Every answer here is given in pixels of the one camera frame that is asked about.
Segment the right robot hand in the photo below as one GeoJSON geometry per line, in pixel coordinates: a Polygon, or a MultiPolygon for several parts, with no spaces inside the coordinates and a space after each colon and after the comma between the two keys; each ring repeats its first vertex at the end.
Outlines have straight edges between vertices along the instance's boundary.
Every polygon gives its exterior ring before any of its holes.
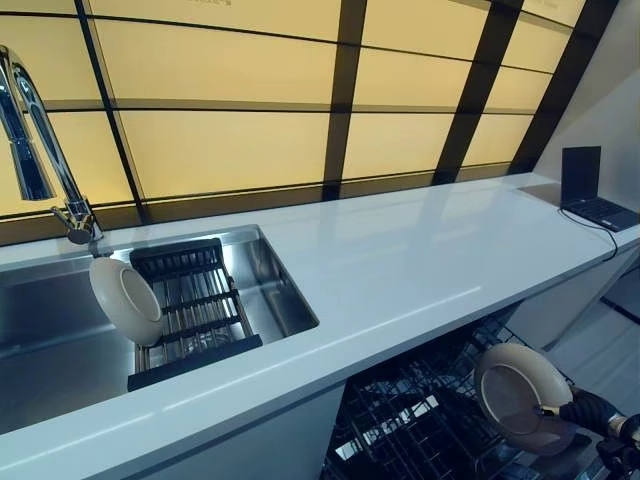
{"type": "Polygon", "coordinates": [[[539,416],[556,417],[590,430],[603,437],[618,438],[626,417],[604,398],[572,387],[572,400],[559,407],[539,404],[534,412],[539,416]]]}

